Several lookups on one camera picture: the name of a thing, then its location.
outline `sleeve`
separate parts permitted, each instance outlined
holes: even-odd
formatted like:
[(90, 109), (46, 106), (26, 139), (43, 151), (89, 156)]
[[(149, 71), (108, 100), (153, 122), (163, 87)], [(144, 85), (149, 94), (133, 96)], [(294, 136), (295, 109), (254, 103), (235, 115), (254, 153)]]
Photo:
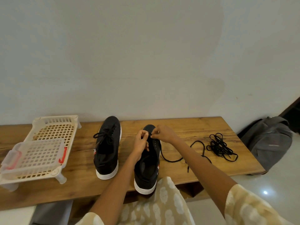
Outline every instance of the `sleeve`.
[(228, 225), (292, 225), (283, 219), (268, 202), (239, 184), (234, 185), (227, 195), (224, 216)]
[(75, 225), (104, 225), (102, 219), (94, 212), (88, 212)]

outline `white shoe sole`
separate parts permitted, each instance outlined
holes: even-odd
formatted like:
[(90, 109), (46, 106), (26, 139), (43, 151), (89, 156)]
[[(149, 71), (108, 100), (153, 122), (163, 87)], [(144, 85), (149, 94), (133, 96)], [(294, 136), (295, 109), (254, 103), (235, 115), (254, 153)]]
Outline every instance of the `white shoe sole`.
[[(121, 126), (121, 124), (120, 124), (120, 128), (121, 128), (121, 131), (120, 131), (120, 140), (119, 140), (119, 143), (120, 143), (121, 137), (122, 137), (122, 126)], [(111, 172), (110, 174), (107, 174), (107, 175), (99, 174), (99, 172), (98, 172), (97, 169), (96, 169), (96, 175), (97, 175), (97, 177), (100, 178), (101, 180), (111, 179), (111, 178), (113, 178), (113, 177), (117, 174), (118, 169), (119, 169), (119, 160), (117, 161), (117, 166), (115, 167), (114, 171)]]
[(148, 195), (150, 193), (153, 193), (153, 191), (155, 190), (155, 187), (156, 187), (156, 183), (157, 183), (157, 181), (155, 182), (155, 185), (151, 189), (146, 190), (146, 189), (142, 189), (142, 188), (138, 187), (138, 185), (134, 179), (134, 188), (138, 193), (143, 194), (143, 195)]

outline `basket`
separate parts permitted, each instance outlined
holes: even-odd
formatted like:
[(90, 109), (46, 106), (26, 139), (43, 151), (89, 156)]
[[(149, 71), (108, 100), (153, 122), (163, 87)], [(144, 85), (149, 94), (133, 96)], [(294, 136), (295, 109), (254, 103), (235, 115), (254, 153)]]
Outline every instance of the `basket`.
[(67, 164), (77, 128), (81, 128), (77, 115), (36, 118), (24, 142), (16, 144), (3, 160), (0, 185), (14, 191), (24, 181), (56, 178), (65, 183), (67, 179), (61, 171)]

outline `unlaced black sneaker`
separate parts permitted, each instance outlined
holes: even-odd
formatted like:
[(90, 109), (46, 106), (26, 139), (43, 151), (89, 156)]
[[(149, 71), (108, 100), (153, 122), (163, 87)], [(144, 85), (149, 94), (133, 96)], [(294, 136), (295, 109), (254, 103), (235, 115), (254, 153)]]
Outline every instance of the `unlaced black sneaker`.
[(142, 152), (141, 159), (134, 167), (134, 188), (145, 195), (154, 191), (159, 170), (161, 144), (159, 140), (150, 137), (154, 128), (154, 125), (145, 126), (144, 130), (149, 133), (149, 151)]
[(103, 122), (100, 130), (93, 137), (97, 139), (94, 148), (96, 175), (107, 180), (118, 172), (118, 148), (122, 136), (120, 121), (110, 116)]

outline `person's right arm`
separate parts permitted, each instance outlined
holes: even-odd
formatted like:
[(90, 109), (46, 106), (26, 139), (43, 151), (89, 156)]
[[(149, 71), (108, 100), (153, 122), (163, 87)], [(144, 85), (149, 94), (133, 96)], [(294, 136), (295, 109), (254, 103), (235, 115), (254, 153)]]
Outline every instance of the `person's right arm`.
[(237, 183), (190, 148), (170, 127), (158, 125), (151, 138), (170, 143), (178, 150), (224, 216), (228, 192)]

